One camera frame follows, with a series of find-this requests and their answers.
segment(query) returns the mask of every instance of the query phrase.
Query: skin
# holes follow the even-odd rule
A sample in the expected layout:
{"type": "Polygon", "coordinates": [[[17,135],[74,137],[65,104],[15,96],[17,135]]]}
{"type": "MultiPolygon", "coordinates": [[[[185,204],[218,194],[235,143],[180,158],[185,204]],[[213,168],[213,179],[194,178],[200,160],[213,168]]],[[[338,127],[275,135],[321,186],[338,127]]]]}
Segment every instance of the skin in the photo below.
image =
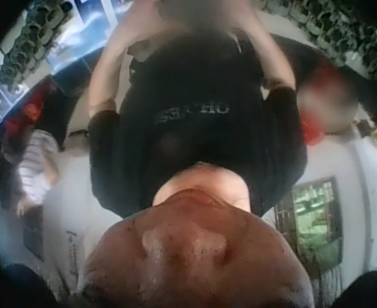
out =
{"type": "Polygon", "coordinates": [[[198,189],[110,228],[83,281],[88,296],[118,307],[313,307],[282,235],[198,189]]]}
{"type": "MultiPolygon", "coordinates": [[[[115,111],[127,48],[164,31],[155,0],[135,0],[114,30],[89,88],[89,113],[115,111]]],[[[283,52],[249,0],[223,2],[230,25],[250,38],[270,90],[295,88],[283,52]]],[[[87,259],[80,294],[114,307],[313,307],[310,280],[275,229],[250,213],[243,179],[201,164],[175,175],[153,207],[111,227],[87,259]]]]}

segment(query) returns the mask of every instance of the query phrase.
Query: hand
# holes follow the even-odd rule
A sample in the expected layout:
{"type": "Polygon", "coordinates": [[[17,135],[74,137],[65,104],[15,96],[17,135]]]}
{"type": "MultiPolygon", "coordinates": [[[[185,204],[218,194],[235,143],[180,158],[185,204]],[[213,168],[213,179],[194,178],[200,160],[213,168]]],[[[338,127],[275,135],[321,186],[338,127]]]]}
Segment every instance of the hand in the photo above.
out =
{"type": "Polygon", "coordinates": [[[159,15],[158,1],[134,0],[112,35],[114,40],[125,39],[128,45],[132,45],[163,31],[181,28],[177,23],[164,20],[159,15]]]}
{"type": "Polygon", "coordinates": [[[17,216],[20,218],[23,217],[28,210],[36,206],[27,196],[23,197],[17,204],[17,216]]]}
{"type": "Polygon", "coordinates": [[[55,161],[46,150],[42,150],[40,155],[42,165],[44,166],[44,175],[46,176],[48,185],[54,186],[60,181],[60,173],[58,172],[55,161]]]}
{"type": "Polygon", "coordinates": [[[225,16],[229,22],[244,30],[255,21],[256,9],[253,7],[251,0],[223,0],[225,16]]]}

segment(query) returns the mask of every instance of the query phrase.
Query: window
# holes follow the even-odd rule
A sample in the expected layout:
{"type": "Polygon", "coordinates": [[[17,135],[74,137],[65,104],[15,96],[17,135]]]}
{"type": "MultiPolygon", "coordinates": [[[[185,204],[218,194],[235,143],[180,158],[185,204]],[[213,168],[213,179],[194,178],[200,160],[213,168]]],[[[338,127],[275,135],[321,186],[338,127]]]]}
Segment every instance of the window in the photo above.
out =
{"type": "Polygon", "coordinates": [[[327,178],[297,185],[276,207],[278,230],[312,275],[342,260],[342,222],[337,185],[327,178]]]}

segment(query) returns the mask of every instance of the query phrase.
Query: person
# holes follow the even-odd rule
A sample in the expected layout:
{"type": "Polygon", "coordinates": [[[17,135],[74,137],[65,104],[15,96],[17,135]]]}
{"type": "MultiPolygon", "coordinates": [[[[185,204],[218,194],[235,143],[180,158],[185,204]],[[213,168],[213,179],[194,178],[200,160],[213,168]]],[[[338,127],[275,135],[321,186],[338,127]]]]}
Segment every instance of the person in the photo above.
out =
{"type": "Polygon", "coordinates": [[[22,197],[17,204],[17,215],[43,204],[47,193],[60,180],[53,155],[58,153],[55,138],[44,130],[34,130],[17,167],[21,180],[22,197]]]}
{"type": "Polygon", "coordinates": [[[79,293],[95,307],[313,307],[309,277],[259,218],[304,172],[295,77],[249,0],[225,0],[270,94],[232,35],[186,33],[136,0],[89,85],[92,189],[124,218],[87,259],[79,293]],[[181,32],[135,72],[116,112],[127,48],[181,32]]]}

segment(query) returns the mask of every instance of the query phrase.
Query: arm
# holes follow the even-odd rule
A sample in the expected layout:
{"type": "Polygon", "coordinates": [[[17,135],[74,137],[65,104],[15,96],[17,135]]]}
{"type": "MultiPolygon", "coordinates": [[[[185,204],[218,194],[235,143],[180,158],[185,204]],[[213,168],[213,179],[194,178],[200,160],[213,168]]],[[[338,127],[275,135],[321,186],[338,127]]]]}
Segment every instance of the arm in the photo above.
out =
{"type": "Polygon", "coordinates": [[[156,2],[158,0],[135,0],[112,33],[91,76],[90,117],[100,111],[116,110],[114,99],[118,91],[121,63],[129,46],[162,31],[179,28],[179,25],[160,17],[156,2]]]}
{"type": "Polygon", "coordinates": [[[103,110],[116,111],[115,97],[119,85],[119,73],[128,47],[127,38],[117,28],[98,60],[89,86],[89,115],[103,110]]]}
{"type": "Polygon", "coordinates": [[[55,161],[44,150],[42,152],[41,159],[44,166],[44,175],[46,177],[47,183],[50,187],[53,187],[60,181],[60,172],[58,171],[55,161]]]}
{"type": "Polygon", "coordinates": [[[230,18],[243,30],[259,56],[270,90],[290,87],[295,90],[295,76],[286,56],[258,20],[250,0],[226,0],[230,18]]]}

